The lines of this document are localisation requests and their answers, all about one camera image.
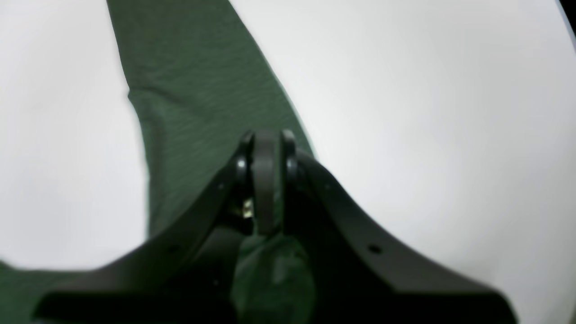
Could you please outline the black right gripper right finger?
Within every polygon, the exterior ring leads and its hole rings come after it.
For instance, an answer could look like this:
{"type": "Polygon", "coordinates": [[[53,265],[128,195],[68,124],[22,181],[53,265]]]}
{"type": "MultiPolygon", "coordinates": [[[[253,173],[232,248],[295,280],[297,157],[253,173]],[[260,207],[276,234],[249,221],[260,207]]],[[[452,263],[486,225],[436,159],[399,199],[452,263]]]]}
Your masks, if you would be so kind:
{"type": "Polygon", "coordinates": [[[283,230],[308,254],[313,324],[516,324],[496,289],[403,244],[280,133],[283,230]]]}

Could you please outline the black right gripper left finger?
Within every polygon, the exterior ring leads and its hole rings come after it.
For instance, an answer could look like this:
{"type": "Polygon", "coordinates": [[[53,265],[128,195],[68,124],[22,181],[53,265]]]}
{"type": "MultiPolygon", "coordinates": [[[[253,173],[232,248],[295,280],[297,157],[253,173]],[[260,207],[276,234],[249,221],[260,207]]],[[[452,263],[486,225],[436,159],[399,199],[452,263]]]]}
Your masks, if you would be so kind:
{"type": "Polygon", "coordinates": [[[118,260],[46,293],[35,324],[236,323],[239,246],[273,232],[273,135],[247,132],[195,202],[118,260]]]}

